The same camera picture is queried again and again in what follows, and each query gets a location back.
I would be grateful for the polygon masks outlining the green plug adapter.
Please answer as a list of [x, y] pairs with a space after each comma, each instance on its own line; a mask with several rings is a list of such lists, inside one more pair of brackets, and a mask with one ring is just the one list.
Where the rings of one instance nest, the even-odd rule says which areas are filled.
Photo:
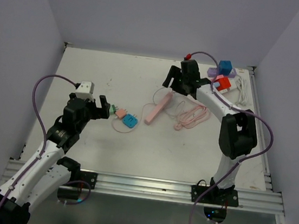
[[110, 115], [113, 115], [113, 114], [115, 114], [115, 113], [117, 112], [117, 110], [118, 110], [118, 107], [115, 106], [114, 104], [112, 104], [112, 105], [110, 106], [110, 109], [109, 109], [109, 114], [110, 114]]

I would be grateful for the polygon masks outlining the salmon charger plug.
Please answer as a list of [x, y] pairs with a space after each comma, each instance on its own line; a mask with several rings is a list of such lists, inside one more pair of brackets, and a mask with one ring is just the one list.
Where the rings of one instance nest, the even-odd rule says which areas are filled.
[[127, 111], [121, 108], [115, 112], [115, 115], [119, 120], [121, 120], [127, 115]]

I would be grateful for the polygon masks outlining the blue plug adapter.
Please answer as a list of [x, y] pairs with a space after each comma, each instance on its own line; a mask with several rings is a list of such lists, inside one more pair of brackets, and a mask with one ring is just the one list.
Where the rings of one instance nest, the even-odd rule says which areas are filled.
[[126, 114], [122, 118], [122, 123], [129, 129], [133, 129], [134, 127], [136, 127], [138, 122], [139, 121], [138, 121], [137, 117], [132, 114]]

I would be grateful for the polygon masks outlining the pink power strip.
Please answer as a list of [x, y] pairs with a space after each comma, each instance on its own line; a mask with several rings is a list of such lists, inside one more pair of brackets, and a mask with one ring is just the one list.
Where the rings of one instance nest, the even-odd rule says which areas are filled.
[[147, 115], [144, 120], [146, 125], [150, 125], [158, 117], [158, 115], [164, 110], [164, 108], [171, 102], [173, 93], [168, 92], [161, 101], [155, 106], [155, 108]]

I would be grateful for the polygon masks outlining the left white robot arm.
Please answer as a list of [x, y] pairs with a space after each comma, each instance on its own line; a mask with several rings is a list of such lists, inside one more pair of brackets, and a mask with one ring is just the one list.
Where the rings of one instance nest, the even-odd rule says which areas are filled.
[[0, 186], [0, 224], [27, 224], [33, 210], [62, 185], [92, 189], [81, 176], [81, 166], [66, 153], [79, 140], [90, 120], [108, 119], [106, 97], [80, 99], [75, 93], [49, 128], [43, 143], [7, 182]]

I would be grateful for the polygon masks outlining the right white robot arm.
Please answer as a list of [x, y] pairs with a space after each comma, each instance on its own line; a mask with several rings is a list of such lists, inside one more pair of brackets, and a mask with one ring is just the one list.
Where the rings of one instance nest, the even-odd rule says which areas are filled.
[[212, 177], [208, 189], [209, 200], [215, 204], [227, 198], [226, 189], [232, 189], [241, 159], [257, 146], [257, 132], [254, 113], [243, 111], [225, 100], [212, 81], [200, 76], [195, 60], [183, 60], [180, 67], [171, 66], [163, 82], [181, 95], [190, 95], [203, 104], [220, 121], [218, 144], [222, 152], [218, 170]]

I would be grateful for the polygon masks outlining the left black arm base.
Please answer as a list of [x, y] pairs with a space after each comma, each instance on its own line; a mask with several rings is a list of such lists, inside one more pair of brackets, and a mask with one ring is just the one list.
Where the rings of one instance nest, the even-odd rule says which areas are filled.
[[73, 179], [59, 187], [57, 199], [65, 206], [84, 203], [95, 189], [97, 177], [95, 172], [80, 171]]

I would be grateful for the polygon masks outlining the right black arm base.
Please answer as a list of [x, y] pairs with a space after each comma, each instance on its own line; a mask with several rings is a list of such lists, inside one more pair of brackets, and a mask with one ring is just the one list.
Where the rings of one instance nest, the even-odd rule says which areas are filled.
[[[197, 184], [191, 185], [191, 201], [194, 202], [197, 198], [208, 191], [211, 186], [214, 184], [213, 178], [210, 180], [210, 185], [207, 185], [205, 180], [200, 180]], [[227, 189], [220, 189], [214, 187], [208, 193], [206, 193], [199, 200], [199, 203], [210, 204], [215, 206], [220, 206], [220, 208], [215, 207], [204, 207], [205, 217], [221, 223], [227, 217], [228, 207], [239, 207], [238, 201], [238, 191], [235, 189], [235, 185]]]

